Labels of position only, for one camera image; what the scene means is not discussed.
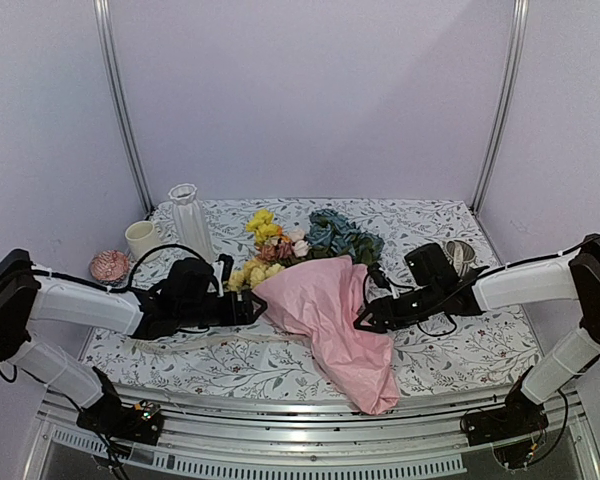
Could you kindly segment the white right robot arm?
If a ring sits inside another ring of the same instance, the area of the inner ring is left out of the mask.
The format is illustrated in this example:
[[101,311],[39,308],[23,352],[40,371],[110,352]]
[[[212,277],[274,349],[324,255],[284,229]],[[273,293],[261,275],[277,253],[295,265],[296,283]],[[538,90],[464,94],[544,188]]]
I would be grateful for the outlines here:
[[356,329],[384,334],[431,316],[475,317],[520,306],[541,340],[542,358],[511,389],[497,427],[517,436],[539,407],[600,358],[600,233],[555,253],[459,275],[443,248],[425,244],[405,263],[415,287],[365,302]]

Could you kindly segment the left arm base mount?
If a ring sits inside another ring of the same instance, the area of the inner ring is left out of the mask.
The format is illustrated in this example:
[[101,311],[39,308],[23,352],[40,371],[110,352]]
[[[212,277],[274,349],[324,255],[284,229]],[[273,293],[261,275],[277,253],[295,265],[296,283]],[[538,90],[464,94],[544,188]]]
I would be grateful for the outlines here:
[[93,367],[102,396],[90,407],[80,408],[76,424],[96,434],[156,446],[164,425],[161,406],[141,400],[124,406],[108,377]]

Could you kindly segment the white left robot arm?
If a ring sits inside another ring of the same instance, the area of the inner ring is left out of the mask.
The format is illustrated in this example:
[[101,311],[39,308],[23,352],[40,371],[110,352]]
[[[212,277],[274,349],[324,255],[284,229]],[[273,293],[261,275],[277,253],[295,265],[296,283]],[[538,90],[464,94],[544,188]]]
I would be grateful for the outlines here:
[[88,410],[108,434],[128,426],[128,412],[104,377],[34,331],[37,321],[109,330],[136,340],[156,340],[193,328],[253,324],[267,309],[246,289],[228,291],[232,265],[221,255],[206,262],[190,251],[148,289],[127,283],[111,288],[34,264],[15,249],[0,262],[0,362],[26,372]]

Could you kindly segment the pink flower bouquet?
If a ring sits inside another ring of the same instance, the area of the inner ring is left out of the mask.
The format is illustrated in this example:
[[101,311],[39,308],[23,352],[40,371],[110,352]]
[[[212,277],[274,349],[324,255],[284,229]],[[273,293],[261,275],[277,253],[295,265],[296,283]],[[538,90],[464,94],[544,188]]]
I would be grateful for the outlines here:
[[276,327],[306,337],[315,363],[360,411],[392,409],[400,398],[393,342],[354,327],[367,269],[380,259],[383,239],[333,209],[311,212],[308,230],[285,230],[261,209],[245,229],[257,254],[231,273],[227,289],[254,292]]

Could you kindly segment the cream printed ribbon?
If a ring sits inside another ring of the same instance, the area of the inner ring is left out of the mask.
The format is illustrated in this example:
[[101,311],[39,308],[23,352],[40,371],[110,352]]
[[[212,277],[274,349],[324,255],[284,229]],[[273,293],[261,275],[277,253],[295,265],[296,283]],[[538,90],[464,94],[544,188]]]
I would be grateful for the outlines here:
[[219,346],[220,344],[232,341],[255,342],[255,343],[297,343],[305,345],[308,340],[301,335],[284,334],[259,334],[259,333],[231,333],[229,335],[214,334],[205,337],[196,337],[193,339],[185,339],[181,342],[166,342],[137,340],[125,338],[123,346],[129,352],[141,352],[152,355],[175,354],[185,351],[200,349],[203,347]]

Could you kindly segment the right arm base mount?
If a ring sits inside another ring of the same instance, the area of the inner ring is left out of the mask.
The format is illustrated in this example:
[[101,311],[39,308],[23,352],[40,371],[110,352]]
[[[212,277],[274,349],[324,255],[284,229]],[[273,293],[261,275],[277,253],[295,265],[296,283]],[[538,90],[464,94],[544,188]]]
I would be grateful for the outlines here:
[[493,443],[540,432],[549,422],[542,404],[535,404],[522,393],[528,369],[513,385],[501,407],[465,413],[460,429],[470,446]]

